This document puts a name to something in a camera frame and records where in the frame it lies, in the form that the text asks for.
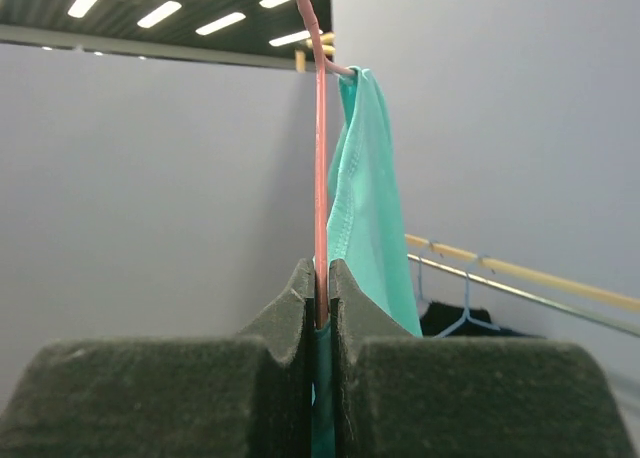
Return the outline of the wooden clothes rack frame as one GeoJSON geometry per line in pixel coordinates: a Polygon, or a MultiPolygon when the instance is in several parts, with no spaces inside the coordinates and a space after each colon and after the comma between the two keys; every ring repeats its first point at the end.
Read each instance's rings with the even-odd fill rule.
{"type": "MultiPolygon", "coordinates": [[[[299,50],[298,48],[304,47],[307,49],[312,49],[312,42],[310,38],[307,38],[305,40],[302,40],[300,43],[304,43],[304,45],[303,44],[296,45],[296,51],[294,52],[295,53],[295,69],[298,72],[304,72],[306,71],[306,57],[305,57],[306,50],[302,51],[301,49],[299,50]]],[[[474,266],[484,267],[486,269],[492,270],[493,273],[497,271],[500,273],[508,274],[513,277],[521,278],[529,282],[538,283],[543,286],[558,289],[560,291],[565,291],[568,293],[579,295],[584,298],[598,301],[603,304],[613,306],[616,308],[628,309],[635,312],[639,311],[639,299],[631,298],[620,293],[604,290],[591,285],[586,285],[573,280],[561,278],[549,273],[515,265],[513,263],[508,263],[499,259],[484,256],[484,255],[480,256],[467,250],[462,250],[462,249],[452,247],[450,245],[442,244],[439,242],[433,242],[415,235],[406,234],[405,238],[408,246],[410,247],[415,247],[420,250],[420,248],[423,245],[429,242],[431,244],[431,252],[437,253],[441,256],[449,256],[461,261],[471,263],[469,265],[469,268],[467,268],[468,270],[472,269],[474,266]]],[[[415,256],[408,255],[408,257],[413,261],[416,261],[416,262],[418,261],[417,255],[415,256]]],[[[450,272],[451,274],[463,277],[465,279],[465,275],[464,275],[465,271],[459,271],[458,269],[454,270],[451,267],[447,267],[440,263],[431,262],[426,259],[423,260],[423,263],[424,265],[431,266],[432,268],[436,268],[441,271],[450,272]]],[[[614,331],[618,331],[618,332],[639,338],[639,328],[637,327],[633,328],[631,325],[619,323],[619,322],[616,322],[615,320],[610,320],[606,317],[601,317],[600,315],[596,316],[584,310],[572,308],[572,307],[569,307],[568,305],[562,305],[553,300],[543,299],[541,297],[538,297],[537,295],[534,296],[531,293],[519,291],[507,285],[503,286],[497,282],[488,280],[486,278],[472,275],[471,273],[470,273],[470,279],[471,281],[475,280],[475,282],[483,285],[487,285],[491,288],[496,288],[498,289],[498,291],[508,292],[509,294],[512,294],[516,297],[524,298],[534,303],[541,304],[549,308],[552,308],[554,310],[561,311],[565,314],[569,314],[571,316],[580,318],[582,320],[586,320],[586,321],[595,323],[597,325],[601,325],[601,326],[613,329],[614,331]]]]}

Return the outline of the pink wire hanger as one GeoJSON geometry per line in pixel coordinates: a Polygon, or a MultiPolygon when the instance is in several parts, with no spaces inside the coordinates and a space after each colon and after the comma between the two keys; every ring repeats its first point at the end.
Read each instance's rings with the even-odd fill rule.
{"type": "Polygon", "coordinates": [[[328,192],[327,192],[327,141],[326,141],[326,69],[340,75],[354,75],[350,68],[331,62],[326,56],[319,31],[319,24],[311,0],[296,0],[300,15],[310,33],[314,63],[316,66],[316,131],[314,175],[314,257],[316,275],[315,324],[322,329],[329,319],[328,300],[328,192]]]}

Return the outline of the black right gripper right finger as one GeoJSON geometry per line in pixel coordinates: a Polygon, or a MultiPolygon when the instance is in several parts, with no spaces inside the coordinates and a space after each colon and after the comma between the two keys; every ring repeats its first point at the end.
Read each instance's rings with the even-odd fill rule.
{"type": "Polygon", "coordinates": [[[631,457],[605,374],[583,348],[533,338],[420,338],[332,262],[340,457],[631,457]]]}

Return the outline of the black printed t shirt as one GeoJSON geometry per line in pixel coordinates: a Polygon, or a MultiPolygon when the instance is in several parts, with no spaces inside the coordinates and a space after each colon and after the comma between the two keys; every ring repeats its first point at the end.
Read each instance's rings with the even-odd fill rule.
{"type": "Polygon", "coordinates": [[[491,320],[484,308],[466,309],[441,302],[432,302],[420,318],[425,337],[491,337],[491,338],[537,338],[519,331],[500,327],[491,320]]]}

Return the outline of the teal t shirt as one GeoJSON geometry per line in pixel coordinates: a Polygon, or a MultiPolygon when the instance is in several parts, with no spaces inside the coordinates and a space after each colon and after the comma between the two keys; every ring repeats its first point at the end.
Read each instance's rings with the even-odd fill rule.
{"type": "Polygon", "coordinates": [[[340,76],[339,92],[345,122],[328,172],[328,258],[343,260],[360,290],[419,337],[387,103],[368,68],[340,76]]]}

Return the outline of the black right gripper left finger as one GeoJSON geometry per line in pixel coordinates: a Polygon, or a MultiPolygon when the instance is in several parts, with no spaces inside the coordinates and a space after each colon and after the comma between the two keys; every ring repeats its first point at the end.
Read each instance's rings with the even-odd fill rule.
{"type": "Polygon", "coordinates": [[[43,347],[1,415],[5,457],[307,457],[315,273],[227,337],[43,347]]]}

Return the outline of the light blue wire hanger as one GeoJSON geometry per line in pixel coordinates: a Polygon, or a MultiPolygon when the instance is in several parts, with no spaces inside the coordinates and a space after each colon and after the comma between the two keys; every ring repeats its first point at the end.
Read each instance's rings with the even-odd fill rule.
{"type": "Polygon", "coordinates": [[[481,328],[489,329],[492,331],[499,331],[500,327],[490,322],[482,321],[477,318],[474,318],[471,315],[471,302],[470,302],[470,271],[468,269],[464,272],[465,275],[465,288],[464,288],[464,306],[461,317],[455,321],[453,324],[445,328],[442,332],[436,335],[436,338],[445,338],[451,336],[452,333],[458,330],[460,327],[467,323],[471,323],[473,325],[479,326],[481,328]]]}

